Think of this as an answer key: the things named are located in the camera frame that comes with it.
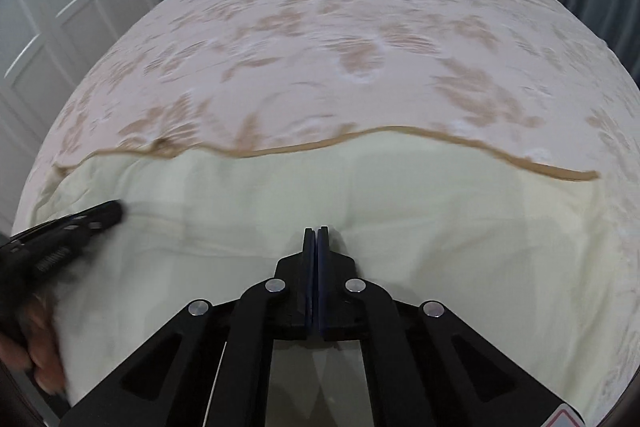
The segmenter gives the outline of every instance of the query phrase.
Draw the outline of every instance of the human hand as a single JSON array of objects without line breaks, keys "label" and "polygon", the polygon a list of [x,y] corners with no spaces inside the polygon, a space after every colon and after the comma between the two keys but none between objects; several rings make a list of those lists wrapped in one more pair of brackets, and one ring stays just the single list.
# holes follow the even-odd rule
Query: human hand
[{"label": "human hand", "polygon": [[48,394],[65,389],[65,372],[58,352],[58,338],[52,324],[53,306],[45,299],[31,298],[24,307],[28,349],[0,333],[0,361],[14,371],[28,371],[35,365],[34,379]]}]

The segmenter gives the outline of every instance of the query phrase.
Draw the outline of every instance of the triangular cutout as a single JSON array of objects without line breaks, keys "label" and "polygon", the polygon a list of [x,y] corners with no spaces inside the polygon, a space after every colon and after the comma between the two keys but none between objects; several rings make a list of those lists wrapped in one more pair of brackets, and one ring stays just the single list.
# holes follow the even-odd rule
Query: triangular cutout
[{"label": "triangular cutout", "polygon": [[515,389],[515,382],[509,375],[460,335],[455,335],[451,342],[481,401],[489,402]]},{"label": "triangular cutout", "polygon": [[139,398],[155,400],[178,352],[182,336],[174,333],[131,369],[122,379],[122,388]]}]

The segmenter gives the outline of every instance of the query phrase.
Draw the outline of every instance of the white blanket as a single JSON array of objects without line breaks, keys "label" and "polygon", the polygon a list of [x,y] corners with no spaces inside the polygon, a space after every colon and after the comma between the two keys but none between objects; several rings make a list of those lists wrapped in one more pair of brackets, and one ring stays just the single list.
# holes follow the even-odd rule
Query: white blanket
[{"label": "white blanket", "polygon": [[[381,132],[255,158],[95,156],[50,184],[33,217],[114,198],[126,221],[58,288],[72,402],[192,299],[239,298],[300,251],[305,227],[328,225],[362,277],[414,305],[441,300],[593,419],[616,346],[620,256],[599,180]],[[301,404],[314,400],[287,392],[312,414]]]}]

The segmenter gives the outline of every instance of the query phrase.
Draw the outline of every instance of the metal screw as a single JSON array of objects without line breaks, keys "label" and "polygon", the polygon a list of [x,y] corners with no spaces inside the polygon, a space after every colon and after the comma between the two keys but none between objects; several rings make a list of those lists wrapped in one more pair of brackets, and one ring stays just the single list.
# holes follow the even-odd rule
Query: metal screw
[{"label": "metal screw", "polygon": [[347,288],[352,293],[360,293],[367,287],[367,283],[362,279],[349,279],[346,283],[344,283],[344,287]]},{"label": "metal screw", "polygon": [[264,283],[264,287],[271,293],[278,293],[286,288],[287,284],[282,279],[269,279]]},{"label": "metal screw", "polygon": [[422,310],[428,317],[442,317],[444,314],[444,306],[438,301],[425,302]]},{"label": "metal screw", "polygon": [[209,304],[205,301],[193,301],[188,309],[191,315],[204,315],[209,309]]}]

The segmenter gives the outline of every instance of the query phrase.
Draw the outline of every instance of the black tool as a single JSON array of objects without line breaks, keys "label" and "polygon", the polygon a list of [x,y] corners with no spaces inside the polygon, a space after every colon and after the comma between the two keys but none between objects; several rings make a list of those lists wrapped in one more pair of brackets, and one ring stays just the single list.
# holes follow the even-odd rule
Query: black tool
[{"label": "black tool", "polygon": [[[92,237],[117,225],[123,215],[119,201],[107,201],[20,232],[0,247],[0,332],[27,347],[18,321],[21,306],[80,257]],[[58,415],[69,409],[66,400],[41,395]]]},{"label": "black tool", "polygon": [[328,239],[306,230],[303,251],[237,301],[188,304],[61,426],[262,427],[273,341],[312,338],[360,341],[376,427],[582,425],[440,302],[394,301]]}]

